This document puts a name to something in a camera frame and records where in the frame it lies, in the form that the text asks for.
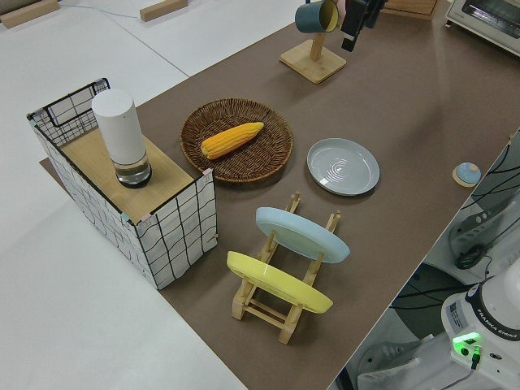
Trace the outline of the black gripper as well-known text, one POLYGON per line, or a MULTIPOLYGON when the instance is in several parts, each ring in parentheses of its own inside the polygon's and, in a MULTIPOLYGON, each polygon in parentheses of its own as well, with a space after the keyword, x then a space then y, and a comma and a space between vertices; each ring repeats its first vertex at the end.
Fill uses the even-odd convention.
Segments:
POLYGON ((342 48, 353 52, 364 27, 373 28, 385 0, 352 0, 346 2, 346 14, 340 30, 344 33, 342 48))

